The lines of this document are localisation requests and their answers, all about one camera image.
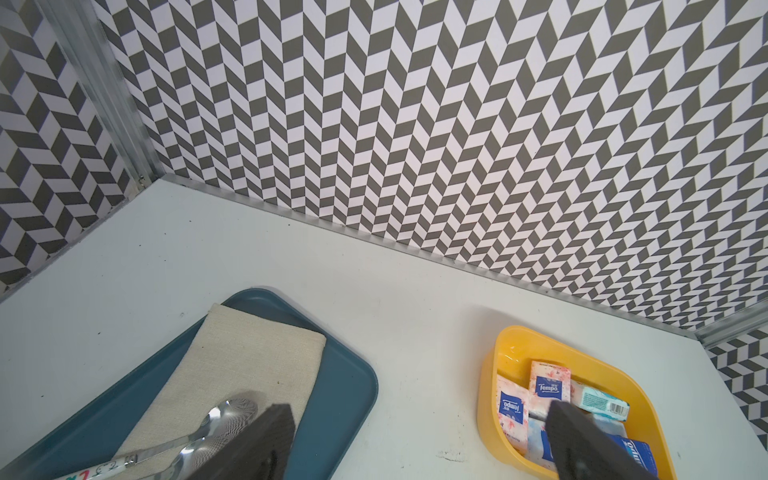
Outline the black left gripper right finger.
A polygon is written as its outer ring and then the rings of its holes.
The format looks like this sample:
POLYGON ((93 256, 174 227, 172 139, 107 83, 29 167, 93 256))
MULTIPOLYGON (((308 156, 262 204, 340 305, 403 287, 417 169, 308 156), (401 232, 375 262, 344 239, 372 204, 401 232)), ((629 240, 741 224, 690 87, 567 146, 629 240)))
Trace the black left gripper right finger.
POLYGON ((570 403, 550 404, 545 431, 560 480, 655 479, 570 403))

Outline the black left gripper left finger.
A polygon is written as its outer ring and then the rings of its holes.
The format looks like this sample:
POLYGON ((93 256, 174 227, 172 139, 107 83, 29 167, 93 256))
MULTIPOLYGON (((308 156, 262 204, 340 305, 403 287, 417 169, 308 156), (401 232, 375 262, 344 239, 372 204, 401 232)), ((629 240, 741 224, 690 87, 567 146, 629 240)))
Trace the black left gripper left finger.
POLYGON ((192 480, 280 480, 296 431, 289 404, 273 404, 192 472, 192 480))

